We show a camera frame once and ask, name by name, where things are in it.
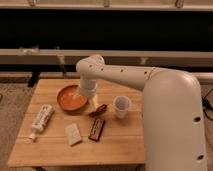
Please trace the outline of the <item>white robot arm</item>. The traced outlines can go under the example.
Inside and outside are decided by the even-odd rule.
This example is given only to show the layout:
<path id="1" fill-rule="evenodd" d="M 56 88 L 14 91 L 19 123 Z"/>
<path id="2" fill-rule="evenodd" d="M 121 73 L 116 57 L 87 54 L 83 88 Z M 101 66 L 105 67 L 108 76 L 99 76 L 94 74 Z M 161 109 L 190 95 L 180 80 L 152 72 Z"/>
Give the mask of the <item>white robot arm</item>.
<path id="1" fill-rule="evenodd" d="M 92 97 L 98 79 L 143 93 L 146 171 L 208 171 L 201 86 L 186 71 L 107 65 L 96 54 L 76 64 L 79 93 Z"/>

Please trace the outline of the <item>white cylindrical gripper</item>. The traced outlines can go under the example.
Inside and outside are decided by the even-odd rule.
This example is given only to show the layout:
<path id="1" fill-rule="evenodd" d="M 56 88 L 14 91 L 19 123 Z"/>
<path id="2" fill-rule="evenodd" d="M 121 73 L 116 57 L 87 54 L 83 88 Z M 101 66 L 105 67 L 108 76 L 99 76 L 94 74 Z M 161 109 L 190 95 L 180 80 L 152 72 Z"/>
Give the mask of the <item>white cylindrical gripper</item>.
<path id="1" fill-rule="evenodd" d="M 92 105 L 94 109 L 98 108 L 98 96 L 95 96 L 97 90 L 97 82 L 94 79 L 80 78 L 79 93 L 87 98 L 92 98 Z M 73 99 L 76 100 L 81 97 L 80 94 L 74 94 Z"/>

